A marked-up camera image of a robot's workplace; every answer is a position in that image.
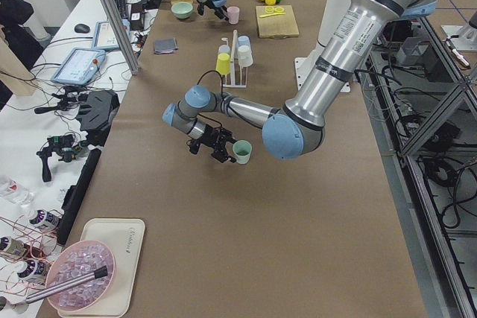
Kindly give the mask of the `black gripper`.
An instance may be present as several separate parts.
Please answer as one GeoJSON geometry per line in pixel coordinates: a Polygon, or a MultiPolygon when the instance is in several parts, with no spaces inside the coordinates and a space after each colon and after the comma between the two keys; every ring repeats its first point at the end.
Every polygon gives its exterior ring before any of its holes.
{"type": "Polygon", "coordinates": [[[199,15],[204,15],[205,7],[214,10],[214,14],[220,19],[226,22],[229,21],[228,17],[228,6],[226,6],[226,0],[197,0],[198,8],[197,12],[199,15]]]}
{"type": "Polygon", "coordinates": [[[189,152],[194,155],[198,154],[200,146],[203,144],[212,148],[211,156],[220,163],[235,163],[236,158],[227,152],[227,142],[232,144],[237,142],[231,131],[224,127],[213,128],[211,126],[206,126],[205,133],[199,139],[189,139],[187,145],[189,147],[189,152]]]}

